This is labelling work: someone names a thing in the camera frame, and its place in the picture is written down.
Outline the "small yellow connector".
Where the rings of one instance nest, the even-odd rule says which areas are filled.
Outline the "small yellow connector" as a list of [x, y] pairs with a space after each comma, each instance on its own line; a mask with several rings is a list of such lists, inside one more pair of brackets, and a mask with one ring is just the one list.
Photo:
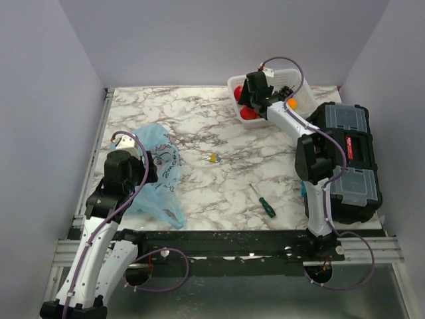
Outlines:
[[205, 160], [211, 163], [218, 163], [221, 161], [220, 156], [218, 156], [217, 154], [211, 154], [207, 157], [205, 157]]

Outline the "dark fake grape bunch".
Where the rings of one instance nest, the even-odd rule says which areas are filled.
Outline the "dark fake grape bunch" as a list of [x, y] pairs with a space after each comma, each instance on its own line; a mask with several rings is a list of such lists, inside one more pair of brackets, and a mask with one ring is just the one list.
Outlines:
[[286, 99], [289, 96], [291, 96], [294, 93], [293, 89], [290, 88], [289, 86], [283, 86], [278, 90], [278, 94], [279, 96], [282, 97], [282, 99]]

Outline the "black toolbox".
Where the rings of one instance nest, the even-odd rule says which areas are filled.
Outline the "black toolbox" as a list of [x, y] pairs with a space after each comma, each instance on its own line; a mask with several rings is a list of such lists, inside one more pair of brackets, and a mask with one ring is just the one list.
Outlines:
[[333, 176], [342, 176], [330, 185], [331, 213], [342, 224], [369, 221], [382, 205], [383, 197], [377, 176], [369, 111], [360, 105], [324, 102], [307, 118], [342, 148], [319, 138], [316, 152], [325, 152], [335, 163]]

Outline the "blue plastic bag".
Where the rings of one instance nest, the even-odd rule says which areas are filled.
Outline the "blue plastic bag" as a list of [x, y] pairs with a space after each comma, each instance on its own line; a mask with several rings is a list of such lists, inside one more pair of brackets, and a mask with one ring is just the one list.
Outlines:
[[174, 137], [161, 125], [149, 124], [131, 132], [137, 136], [153, 158], [158, 180], [147, 182], [127, 209], [125, 217], [149, 215], [176, 229], [185, 226], [186, 218], [177, 198], [177, 186], [182, 173], [181, 158]]

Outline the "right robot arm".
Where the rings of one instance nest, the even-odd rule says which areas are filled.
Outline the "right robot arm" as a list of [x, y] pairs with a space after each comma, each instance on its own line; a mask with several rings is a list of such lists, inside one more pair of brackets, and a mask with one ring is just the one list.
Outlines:
[[289, 104], [290, 94], [282, 98], [274, 93], [266, 80], [265, 72], [257, 70], [246, 75], [240, 102], [253, 109], [263, 119], [273, 123], [296, 142], [295, 169], [304, 182], [307, 193], [309, 217], [308, 242], [305, 251], [309, 258], [318, 261], [328, 255], [336, 244], [337, 232], [331, 217], [330, 183], [335, 163], [325, 152], [316, 152], [320, 137], [331, 142], [342, 154], [341, 146], [317, 126], [298, 115]]

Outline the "orange yellow fake fruit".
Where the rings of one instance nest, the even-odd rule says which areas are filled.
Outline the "orange yellow fake fruit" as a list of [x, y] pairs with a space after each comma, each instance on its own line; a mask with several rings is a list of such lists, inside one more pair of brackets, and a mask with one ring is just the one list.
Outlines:
[[292, 110], [296, 110], [297, 107], [298, 107], [298, 103], [297, 103], [296, 99], [294, 99], [294, 98], [290, 98], [287, 101], [287, 104]]

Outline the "red fake fruit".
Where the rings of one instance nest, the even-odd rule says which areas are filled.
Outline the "red fake fruit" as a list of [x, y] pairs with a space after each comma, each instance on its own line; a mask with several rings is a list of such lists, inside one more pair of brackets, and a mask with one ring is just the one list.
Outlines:
[[254, 109], [249, 108], [247, 106], [243, 106], [240, 110], [240, 116], [243, 120], [256, 120], [260, 118]]

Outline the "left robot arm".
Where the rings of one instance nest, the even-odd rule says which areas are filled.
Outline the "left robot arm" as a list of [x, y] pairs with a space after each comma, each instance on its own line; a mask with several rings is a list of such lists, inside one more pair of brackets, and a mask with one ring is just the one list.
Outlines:
[[46, 301], [41, 318], [105, 318], [107, 303], [130, 262], [141, 262], [147, 246], [135, 231], [116, 231], [134, 195], [158, 180], [151, 152], [114, 150], [104, 176], [86, 201], [80, 244], [62, 287]]

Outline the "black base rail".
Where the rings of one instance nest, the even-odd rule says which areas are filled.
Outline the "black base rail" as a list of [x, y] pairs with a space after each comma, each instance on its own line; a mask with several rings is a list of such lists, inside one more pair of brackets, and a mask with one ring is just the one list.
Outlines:
[[343, 261], [334, 235], [314, 239], [305, 231], [132, 231], [81, 238], [75, 258], [78, 278], [126, 274], [149, 276], [301, 276], [306, 263]]

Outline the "red fake pomegranate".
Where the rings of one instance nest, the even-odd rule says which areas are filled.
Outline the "red fake pomegranate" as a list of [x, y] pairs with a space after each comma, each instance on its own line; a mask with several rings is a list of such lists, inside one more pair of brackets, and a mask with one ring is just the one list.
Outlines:
[[233, 91], [234, 99], [235, 99], [237, 102], [240, 100], [240, 97], [241, 97], [241, 95], [242, 95], [242, 91], [243, 91], [243, 85], [239, 85], [239, 86], [237, 86], [237, 87], [234, 89], [234, 91]]

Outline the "green handled screwdriver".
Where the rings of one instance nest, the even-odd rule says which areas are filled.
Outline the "green handled screwdriver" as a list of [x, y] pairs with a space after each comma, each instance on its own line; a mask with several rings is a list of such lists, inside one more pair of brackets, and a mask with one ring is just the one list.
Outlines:
[[264, 199], [264, 197], [262, 197], [257, 190], [255, 189], [255, 187], [250, 183], [249, 184], [250, 188], [254, 191], [254, 193], [258, 196], [258, 200], [261, 203], [261, 206], [263, 207], [264, 211], [266, 212], [266, 214], [270, 217], [270, 218], [275, 218], [276, 217], [276, 212], [274, 211], [274, 209], [272, 208], [272, 206]]

